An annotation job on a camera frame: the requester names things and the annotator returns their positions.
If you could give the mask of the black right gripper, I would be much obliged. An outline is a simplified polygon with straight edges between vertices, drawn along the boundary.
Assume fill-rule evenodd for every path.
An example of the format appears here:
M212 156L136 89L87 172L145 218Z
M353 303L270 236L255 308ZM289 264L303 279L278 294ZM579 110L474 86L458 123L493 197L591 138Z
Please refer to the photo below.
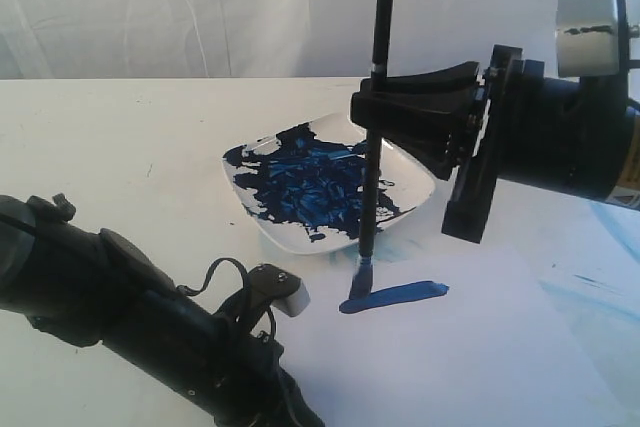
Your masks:
M496 44L486 69L488 117L478 150L480 63L390 76L382 92L361 89L350 119L408 153L436 178L459 166L441 232L482 240L499 179L564 193L576 171L580 110L577 82L544 75L542 61Z

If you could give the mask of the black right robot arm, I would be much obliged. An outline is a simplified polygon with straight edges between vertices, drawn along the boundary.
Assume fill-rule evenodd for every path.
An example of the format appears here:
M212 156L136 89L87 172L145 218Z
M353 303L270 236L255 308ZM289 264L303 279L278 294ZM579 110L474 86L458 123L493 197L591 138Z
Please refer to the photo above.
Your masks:
M498 180L635 209L639 107L625 74L548 78L540 61L497 45L482 68L363 80L351 120L452 180L442 232L482 239Z

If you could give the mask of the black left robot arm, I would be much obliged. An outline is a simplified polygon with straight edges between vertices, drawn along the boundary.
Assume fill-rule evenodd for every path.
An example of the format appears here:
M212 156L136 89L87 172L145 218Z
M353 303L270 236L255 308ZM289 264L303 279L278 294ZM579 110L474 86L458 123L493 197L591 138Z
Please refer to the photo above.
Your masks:
M54 210L2 196L2 309L73 346L103 344L220 425L270 422L277 382L238 359L230 321L180 293L126 239L85 232Z

